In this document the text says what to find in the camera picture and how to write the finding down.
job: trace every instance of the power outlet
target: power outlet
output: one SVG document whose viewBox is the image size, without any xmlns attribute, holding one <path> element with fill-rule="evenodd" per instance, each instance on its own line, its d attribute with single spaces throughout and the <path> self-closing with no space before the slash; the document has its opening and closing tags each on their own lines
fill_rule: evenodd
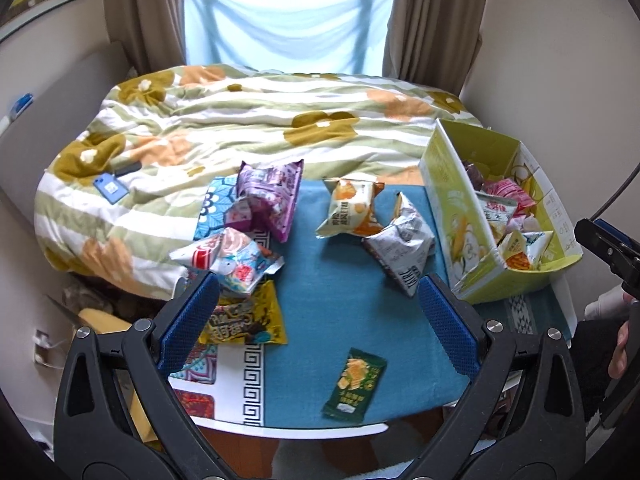
<svg viewBox="0 0 640 480">
<path fill-rule="evenodd" d="M 47 366 L 47 364 L 49 364 L 49 348 L 51 346 L 49 334 L 42 330 L 36 330 L 33 342 L 35 344 L 35 348 L 33 349 L 33 361 L 37 365 Z"/>
</svg>

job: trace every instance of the wall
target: wall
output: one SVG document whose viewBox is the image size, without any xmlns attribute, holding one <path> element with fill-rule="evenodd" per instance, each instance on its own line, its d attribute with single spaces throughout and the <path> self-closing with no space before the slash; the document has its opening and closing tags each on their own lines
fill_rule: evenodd
<svg viewBox="0 0 640 480">
<path fill-rule="evenodd" d="M 640 162 L 640 21 L 627 0 L 487 0 L 462 92 L 486 125 L 518 137 L 575 222 Z M 640 238 L 640 178 L 604 218 Z M 568 273 L 578 316 L 618 283 L 590 254 Z"/>
<path fill-rule="evenodd" d="M 0 115 L 26 92 L 37 99 L 73 63 L 107 42 L 102 0 L 76 0 L 16 32 L 0 43 Z M 69 323 L 43 297 L 59 298 L 68 277 L 51 269 L 33 234 L 1 203 L 0 226 L 0 387 L 18 415 L 50 423 L 60 373 L 33 363 L 31 337 L 36 328 L 55 342 L 70 336 Z"/>
</svg>

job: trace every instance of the floor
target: floor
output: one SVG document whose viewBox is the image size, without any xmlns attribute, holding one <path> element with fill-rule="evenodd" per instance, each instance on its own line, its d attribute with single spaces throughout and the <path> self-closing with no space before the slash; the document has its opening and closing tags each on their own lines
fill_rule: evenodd
<svg viewBox="0 0 640 480">
<path fill-rule="evenodd" d="M 442 425 L 442 410 L 417 413 L 405 417 L 428 441 Z M 201 428 L 209 443 L 242 478 L 271 478 L 271 460 L 278 440 L 223 433 Z M 378 462 L 370 446 L 370 436 L 324 441 L 327 460 L 347 475 L 374 471 Z"/>
</svg>

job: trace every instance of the hand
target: hand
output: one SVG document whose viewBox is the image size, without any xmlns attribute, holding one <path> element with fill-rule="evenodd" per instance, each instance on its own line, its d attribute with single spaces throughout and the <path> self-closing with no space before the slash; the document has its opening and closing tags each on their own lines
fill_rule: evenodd
<svg viewBox="0 0 640 480">
<path fill-rule="evenodd" d="M 612 379 L 619 379 L 624 375 L 627 365 L 626 342 L 629 340 L 629 322 L 627 321 L 618 330 L 618 345 L 613 351 L 613 357 L 609 363 L 609 376 Z"/>
</svg>

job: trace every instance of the green box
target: green box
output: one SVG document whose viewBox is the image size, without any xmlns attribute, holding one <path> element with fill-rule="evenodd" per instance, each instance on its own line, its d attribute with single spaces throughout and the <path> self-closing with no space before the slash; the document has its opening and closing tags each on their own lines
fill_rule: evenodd
<svg viewBox="0 0 640 480">
<path fill-rule="evenodd" d="M 507 266 L 461 158 L 476 163 L 485 178 L 513 178 L 537 202 L 536 219 L 543 230 L 555 233 L 540 270 Z M 462 300 L 476 304 L 539 290 L 582 257 L 574 226 L 556 190 L 519 140 L 470 124 L 438 120 L 419 167 L 451 289 Z"/>
</svg>

